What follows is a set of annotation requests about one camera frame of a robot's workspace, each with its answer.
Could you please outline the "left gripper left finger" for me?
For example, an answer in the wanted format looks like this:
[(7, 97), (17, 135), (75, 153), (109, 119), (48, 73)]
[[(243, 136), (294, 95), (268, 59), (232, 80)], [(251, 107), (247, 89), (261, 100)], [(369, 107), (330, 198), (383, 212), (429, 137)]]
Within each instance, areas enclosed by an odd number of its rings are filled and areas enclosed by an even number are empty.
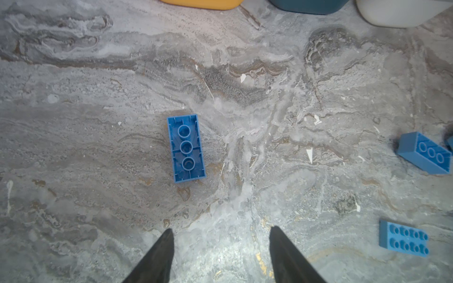
[(122, 283), (168, 283), (174, 254), (174, 234), (168, 228)]

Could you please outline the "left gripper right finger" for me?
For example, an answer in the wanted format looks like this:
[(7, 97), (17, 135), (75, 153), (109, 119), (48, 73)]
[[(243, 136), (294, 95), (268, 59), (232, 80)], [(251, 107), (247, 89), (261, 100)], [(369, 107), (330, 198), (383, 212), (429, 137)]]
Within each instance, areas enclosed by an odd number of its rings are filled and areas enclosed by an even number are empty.
[(269, 239), (276, 283), (326, 283), (278, 226), (271, 228)]

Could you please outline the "blue lego brick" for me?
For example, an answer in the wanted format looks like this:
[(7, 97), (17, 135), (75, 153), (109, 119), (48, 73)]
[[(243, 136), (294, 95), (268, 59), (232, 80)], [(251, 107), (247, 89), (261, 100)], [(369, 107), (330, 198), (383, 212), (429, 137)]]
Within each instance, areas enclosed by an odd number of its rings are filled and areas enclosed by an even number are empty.
[(379, 220), (379, 246), (403, 254), (427, 257), (428, 234), (421, 229)]
[(167, 123), (175, 183), (205, 178), (198, 116), (191, 114), (169, 117)]
[(449, 151), (453, 152), (453, 136), (446, 139), (445, 144)]
[(431, 175), (450, 174), (452, 153), (420, 132), (403, 134), (397, 154)]

